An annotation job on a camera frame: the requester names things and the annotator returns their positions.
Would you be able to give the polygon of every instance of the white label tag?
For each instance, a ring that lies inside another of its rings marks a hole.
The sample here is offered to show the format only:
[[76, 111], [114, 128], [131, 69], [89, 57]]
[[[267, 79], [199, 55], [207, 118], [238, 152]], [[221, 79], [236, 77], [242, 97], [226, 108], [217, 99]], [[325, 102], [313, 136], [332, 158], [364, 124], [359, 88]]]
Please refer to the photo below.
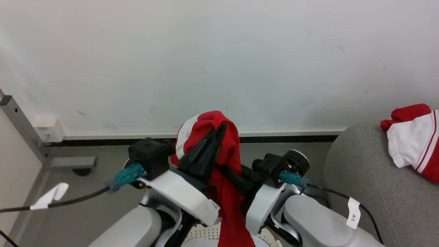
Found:
[[30, 206], [30, 210], [48, 208], [52, 200], [59, 200], [67, 191], [68, 184], [60, 183], [42, 196], [35, 205]]
[[360, 221], [360, 203], [354, 200], [352, 197], [349, 198], [348, 202], [349, 208], [349, 217], [346, 225], [348, 225], [352, 229], [356, 229], [358, 222]]
[[212, 203], [212, 205], [215, 207], [215, 209], [217, 211], [219, 211], [221, 209], [220, 206], [218, 204], [216, 204], [216, 202], [214, 202], [213, 200], [209, 199], [209, 202]]

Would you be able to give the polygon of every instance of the black wire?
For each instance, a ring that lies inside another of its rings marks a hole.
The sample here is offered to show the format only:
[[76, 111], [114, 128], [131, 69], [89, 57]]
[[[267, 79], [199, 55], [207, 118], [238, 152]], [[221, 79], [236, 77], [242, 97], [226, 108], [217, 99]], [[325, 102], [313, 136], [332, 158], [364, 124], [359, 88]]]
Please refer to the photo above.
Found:
[[[317, 185], [313, 185], [313, 184], [307, 184], [307, 186], [308, 186], [308, 187], [311, 187], [311, 188], [315, 188], [315, 189], [326, 190], [326, 191], [328, 191], [328, 192], [331, 192], [331, 193], [337, 194], [337, 195], [339, 195], [339, 196], [342, 196], [342, 197], [344, 197], [344, 198], [346, 198], [346, 199], [348, 199], [348, 200], [349, 200], [349, 198], [350, 198], [349, 196], [347, 196], [347, 195], [345, 195], [345, 194], [343, 194], [343, 193], [340, 193], [340, 192], [338, 192], [338, 191], [332, 190], [332, 189], [323, 188], [323, 187], [320, 187], [320, 186], [317, 186]], [[378, 231], [378, 226], [377, 226], [377, 223], [375, 222], [374, 217], [372, 216], [372, 214], [370, 213], [370, 211], [369, 211], [365, 206], [363, 206], [362, 204], [360, 204], [360, 208], [362, 208], [362, 209], [366, 212], [366, 214], [369, 216], [369, 218], [371, 218], [372, 224], [374, 224], [374, 228], [375, 228], [375, 231], [376, 231], [377, 236], [378, 236], [378, 240], [380, 241], [380, 243], [381, 243], [382, 245], [384, 245], [384, 243], [383, 243], [383, 239], [381, 238], [380, 231]]]
[[19, 247], [6, 233], [4, 233], [2, 230], [0, 230], [0, 235], [6, 239], [12, 246]]
[[95, 193], [91, 193], [90, 195], [86, 195], [80, 198], [76, 198], [76, 199], [72, 199], [72, 200], [68, 200], [65, 202], [59, 202], [59, 203], [50, 203], [47, 207], [51, 208], [51, 207], [61, 207], [61, 206], [65, 206], [65, 205], [70, 205], [70, 204], [74, 204], [74, 203], [78, 203], [78, 202], [82, 202], [85, 201], [87, 199], [93, 198], [95, 196], [98, 196], [106, 191], [110, 190], [109, 187], [105, 187], [99, 191], [96, 191]]
[[[61, 207], [61, 206], [65, 206], [65, 205], [70, 205], [70, 204], [74, 204], [74, 203], [78, 203], [78, 202], [82, 202], [85, 201], [87, 199], [93, 198], [95, 196], [98, 196], [106, 191], [110, 190], [109, 187], [105, 187], [99, 191], [96, 191], [94, 193], [91, 193], [89, 195], [80, 197], [80, 198], [76, 198], [76, 199], [72, 199], [72, 200], [68, 200], [65, 202], [59, 202], [59, 203], [50, 203], [47, 205], [48, 208], [51, 207]], [[17, 212], [17, 211], [27, 211], [30, 210], [30, 206], [26, 206], [26, 207], [11, 207], [11, 208], [4, 208], [4, 209], [0, 209], [0, 214], [1, 213], [6, 213], [6, 212]], [[0, 235], [2, 237], [4, 237], [10, 244], [12, 244], [13, 247], [19, 247], [8, 235], [6, 235], [2, 230], [0, 230]]]
[[27, 206], [27, 207], [11, 207], [11, 208], [0, 209], [0, 214], [1, 213], [7, 213], [7, 212], [26, 211], [26, 210], [30, 210], [30, 206]]
[[329, 204], [329, 201], [326, 200], [326, 198], [324, 198], [324, 197], [321, 197], [321, 196], [318, 196], [318, 195], [314, 195], [314, 194], [305, 193], [305, 192], [302, 192], [302, 194], [307, 195], [309, 197], [321, 199], [321, 200], [326, 202], [326, 207], [327, 208], [329, 208], [329, 209], [331, 208], [331, 205]]

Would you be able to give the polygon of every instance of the wall socket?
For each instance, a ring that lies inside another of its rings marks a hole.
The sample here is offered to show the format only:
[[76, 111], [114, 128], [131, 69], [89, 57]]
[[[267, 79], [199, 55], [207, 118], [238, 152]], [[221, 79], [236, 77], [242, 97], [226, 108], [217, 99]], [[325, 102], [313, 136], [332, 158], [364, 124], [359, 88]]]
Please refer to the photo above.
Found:
[[43, 142], [62, 142], [64, 139], [64, 128], [55, 116], [38, 116], [32, 126]]

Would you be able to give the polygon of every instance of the gray cushion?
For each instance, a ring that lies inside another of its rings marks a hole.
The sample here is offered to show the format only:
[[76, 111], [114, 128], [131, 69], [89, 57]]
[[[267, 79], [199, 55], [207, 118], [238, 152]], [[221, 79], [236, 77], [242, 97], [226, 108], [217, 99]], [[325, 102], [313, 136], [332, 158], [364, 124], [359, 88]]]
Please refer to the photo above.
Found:
[[[411, 166], [397, 168], [380, 121], [356, 124], [332, 145], [324, 167], [326, 186], [362, 203], [375, 218], [386, 247], [439, 246], [439, 185]], [[347, 217], [347, 200], [329, 195]], [[359, 226], [376, 237], [362, 211]]]

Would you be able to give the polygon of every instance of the metal frame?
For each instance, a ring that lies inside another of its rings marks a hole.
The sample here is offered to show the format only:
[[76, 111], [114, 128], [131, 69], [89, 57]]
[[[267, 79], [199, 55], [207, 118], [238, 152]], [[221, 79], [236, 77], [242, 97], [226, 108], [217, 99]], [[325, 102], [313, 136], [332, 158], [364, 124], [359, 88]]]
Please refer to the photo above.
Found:
[[55, 158], [51, 156], [49, 147], [41, 140], [32, 124], [24, 115], [18, 103], [11, 95], [5, 95], [0, 89], [0, 108], [18, 130], [26, 141], [27, 145], [43, 164], [43, 167], [63, 167], [71, 169], [93, 168], [96, 157], [63, 157]]
[[46, 147], [44, 142], [38, 136], [32, 124], [22, 112], [20, 106], [18, 106], [14, 97], [2, 93], [3, 92], [0, 92], [0, 95], [2, 96], [0, 108], [4, 111], [43, 166], [48, 166], [51, 160], [48, 147]]

